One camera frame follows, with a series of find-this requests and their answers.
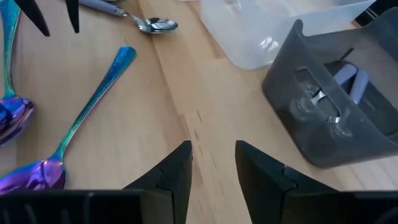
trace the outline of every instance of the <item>rainbow spoon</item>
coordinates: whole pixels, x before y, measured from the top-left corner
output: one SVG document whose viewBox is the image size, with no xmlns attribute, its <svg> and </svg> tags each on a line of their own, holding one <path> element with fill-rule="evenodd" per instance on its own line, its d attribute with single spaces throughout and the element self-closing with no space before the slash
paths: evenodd
<svg viewBox="0 0 398 224">
<path fill-rule="evenodd" d="M 0 179 L 0 195 L 18 190 L 62 190 L 65 187 L 66 175 L 63 155 L 76 130 L 105 94 L 106 90 L 121 76 L 135 59 L 136 51 L 129 46 L 121 47 L 107 74 L 95 90 L 93 96 L 80 112 L 57 150 L 48 159 L 24 165 Z"/>
<path fill-rule="evenodd" d="M 0 0 L 0 12 L 4 33 L 4 91 L 0 100 L 0 146 L 17 136 L 26 127 L 34 112 L 33 103 L 17 96 L 12 86 L 12 45 L 18 25 L 19 7 L 13 0 Z"/>
</svg>

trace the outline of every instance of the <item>spoon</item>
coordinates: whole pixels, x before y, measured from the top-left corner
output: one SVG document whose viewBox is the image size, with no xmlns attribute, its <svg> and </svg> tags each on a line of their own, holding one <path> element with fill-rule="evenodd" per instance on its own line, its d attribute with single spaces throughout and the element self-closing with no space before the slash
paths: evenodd
<svg viewBox="0 0 398 224">
<path fill-rule="evenodd" d="M 139 30 L 148 34 L 164 34 L 171 32 L 178 27 L 178 24 L 170 19 L 161 19 L 156 17 L 145 20 L 140 19 L 135 15 L 126 12 L 124 9 L 102 0 L 79 0 L 79 3 L 114 16 L 128 17 L 138 25 Z"/>
<path fill-rule="evenodd" d="M 20 9 L 13 0 L 0 1 L 4 34 L 4 96 L 0 99 L 0 146 L 17 136 L 26 127 L 34 112 L 27 98 L 17 96 L 12 86 L 11 58 Z"/>
<path fill-rule="evenodd" d="M 136 51 L 132 47 L 125 46 L 119 49 L 104 79 L 63 137 L 54 154 L 48 159 L 17 168 L 1 178 L 0 195 L 20 190 L 62 190 L 65 187 L 66 175 L 63 155 L 71 138 L 106 90 L 121 76 L 135 57 Z"/>
<path fill-rule="evenodd" d="M 351 77 L 355 76 L 355 74 L 357 74 L 357 72 L 358 72 L 358 69 L 354 65 L 347 63 L 336 73 L 336 75 L 333 77 L 333 79 L 337 82 L 337 84 L 339 84 L 339 86 L 341 86 L 342 84 L 347 82 Z M 359 96 L 362 97 L 362 95 L 358 92 L 358 90 L 355 90 L 354 92 L 355 92 L 354 94 L 355 94 L 356 98 Z M 316 106 L 318 104 L 318 102 L 325 97 L 326 97 L 325 92 L 320 90 L 316 96 L 314 96 L 313 98 L 310 99 L 310 101 L 314 106 Z M 329 116 L 329 115 L 323 113 L 326 116 L 327 123 L 337 124 L 340 122 L 341 114 L 340 114 L 339 109 L 337 109 L 337 111 L 338 111 L 337 116 Z"/>
</svg>

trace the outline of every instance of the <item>purple spoon bowl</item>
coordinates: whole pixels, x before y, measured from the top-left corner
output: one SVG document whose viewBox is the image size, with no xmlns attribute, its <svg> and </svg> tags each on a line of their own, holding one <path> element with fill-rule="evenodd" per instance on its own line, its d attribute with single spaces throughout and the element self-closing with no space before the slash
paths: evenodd
<svg viewBox="0 0 398 224">
<path fill-rule="evenodd" d="M 22 132 L 34 110 L 33 102 L 26 98 L 14 96 L 0 100 L 0 146 Z"/>
<path fill-rule="evenodd" d="M 114 59 L 107 74 L 93 93 L 93 96 L 91 96 L 91 98 L 88 100 L 86 106 L 80 112 L 75 122 L 73 122 L 70 129 L 64 135 L 61 143 L 59 144 L 57 150 L 55 150 L 54 154 L 48 159 L 36 161 L 19 167 L 1 178 L 0 195 L 5 195 L 20 190 L 62 190 L 65 187 L 66 172 L 63 163 L 63 155 L 70 140 L 76 133 L 79 126 L 85 120 L 91 109 L 93 109 L 93 107 L 97 104 L 101 97 L 111 87 L 111 85 L 121 76 L 125 69 L 127 69 L 130 63 L 135 59 L 135 57 L 136 51 L 132 47 L 124 46 L 119 49 L 119 52 L 116 55 L 116 58 Z M 23 116 L 25 116 L 26 118 L 30 116 L 24 114 L 31 114 L 33 112 L 33 110 L 28 110 L 29 101 L 22 100 L 21 102 L 27 104 L 21 106 L 21 104 L 15 103 L 15 107 L 18 108 L 18 110 L 13 110 L 15 112 L 17 111 L 15 115 L 16 119 L 17 117 L 20 117 L 19 119 L 17 119 L 18 121 L 23 120 L 21 119 L 21 117 Z"/>
</svg>

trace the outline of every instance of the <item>wooden table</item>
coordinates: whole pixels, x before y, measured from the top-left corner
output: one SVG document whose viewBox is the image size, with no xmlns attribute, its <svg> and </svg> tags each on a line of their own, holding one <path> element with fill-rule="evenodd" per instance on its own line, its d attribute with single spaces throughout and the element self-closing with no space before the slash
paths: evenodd
<svg viewBox="0 0 398 224">
<path fill-rule="evenodd" d="M 131 45 L 137 58 L 68 147 L 68 189 L 120 189 L 185 139 L 194 147 L 187 223 L 250 223 L 234 161 L 237 139 L 339 190 L 397 188 L 397 157 L 328 170 L 307 163 L 261 92 L 266 68 L 232 65 L 202 25 L 199 2 L 122 3 L 140 17 L 180 24 L 174 33 L 153 36 L 128 20 L 84 7 L 81 32 L 74 34 L 63 1 L 37 2 L 52 36 L 44 37 L 21 15 L 14 84 L 18 94 L 33 100 L 36 114 L 3 147 L 3 170 L 51 155 L 118 48 Z"/>
</svg>

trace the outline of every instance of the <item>spoon bowl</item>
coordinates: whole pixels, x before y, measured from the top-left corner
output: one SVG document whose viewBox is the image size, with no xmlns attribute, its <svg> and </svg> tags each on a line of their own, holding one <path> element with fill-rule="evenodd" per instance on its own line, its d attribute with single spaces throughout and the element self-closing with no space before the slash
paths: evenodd
<svg viewBox="0 0 398 224">
<path fill-rule="evenodd" d="M 91 109 L 94 108 L 101 97 L 121 76 L 125 69 L 127 69 L 135 57 L 136 51 L 132 47 L 125 46 L 119 49 L 119 52 L 116 55 L 116 58 L 114 59 L 107 74 L 99 84 L 96 91 L 93 93 L 93 96 L 91 96 L 91 98 L 88 100 L 86 106 L 80 112 L 75 122 L 73 122 L 70 129 L 64 135 L 61 143 L 53 155 L 48 159 L 36 161 L 17 168 L 1 178 L 0 195 L 5 195 L 19 190 L 62 190 L 65 187 L 66 172 L 65 166 L 63 164 L 63 155 L 70 140 L 82 122 L 85 120 Z M 25 108 L 21 108 L 21 111 L 25 111 L 22 113 L 22 115 L 20 115 L 21 118 L 29 117 L 23 116 L 23 114 L 26 114 L 30 111 L 26 110 Z"/>
<path fill-rule="evenodd" d="M 27 127 L 34 110 L 33 102 L 27 98 L 13 96 L 0 100 L 0 146 Z"/>
<path fill-rule="evenodd" d="M 146 20 L 139 19 L 137 22 L 138 29 L 148 34 L 164 34 L 172 32 L 178 27 L 178 23 L 171 19 L 150 18 Z"/>
<path fill-rule="evenodd" d="M 18 190 L 62 190 L 65 183 L 63 162 L 46 159 L 24 165 L 4 176 L 0 181 L 0 195 Z"/>
</svg>

